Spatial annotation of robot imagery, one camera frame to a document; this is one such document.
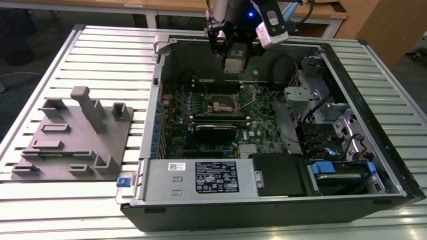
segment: power supply label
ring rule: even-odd
[[[235,161],[195,163],[195,190],[199,194],[238,193]]]

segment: circuit board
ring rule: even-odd
[[[251,149],[248,153],[283,152],[274,95],[256,84],[239,88],[235,94],[224,94],[167,86],[163,101],[168,159],[246,158],[243,147]]]

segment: aluminum extrusion table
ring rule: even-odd
[[[120,212],[132,189],[115,199],[115,182],[8,183],[12,165],[31,142],[44,98],[65,98],[73,86],[88,86],[103,106],[133,107],[121,172],[137,169],[159,34],[201,36],[199,31],[76,26],[0,145],[0,239],[414,239],[427,235],[427,200],[380,211],[351,223],[140,232]],[[319,42],[319,38],[292,37]],[[331,44],[396,150],[427,194],[427,117],[368,45],[322,39]]]

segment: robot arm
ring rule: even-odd
[[[302,3],[302,0],[280,1],[291,2],[283,13],[278,0],[217,0],[213,12],[211,1],[205,2],[211,50],[221,56],[221,68],[227,69],[231,48],[236,43],[244,44],[246,52],[240,64],[243,71],[250,58],[262,56],[266,49],[286,41],[290,37],[288,32],[295,31],[296,23],[291,21],[291,16],[296,9],[295,4]],[[220,32],[224,39],[219,42]]]

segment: floor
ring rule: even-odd
[[[27,38],[35,53],[35,61],[20,67],[11,67],[0,59],[0,76],[13,72],[35,72],[43,74],[56,56],[65,38],[75,24],[84,23],[97,26],[135,27],[135,19],[131,14],[93,13],[61,11],[60,19],[53,20],[47,10],[33,10],[32,20],[37,27],[35,35]],[[180,17],[167,19],[160,17],[161,28],[200,30],[205,20],[196,17]],[[410,56],[404,56],[392,73],[415,99],[420,108],[427,112],[427,65],[414,62]],[[36,75],[11,75],[0,79],[5,91],[0,93],[0,140],[21,111],[23,106],[33,92],[40,77]]]

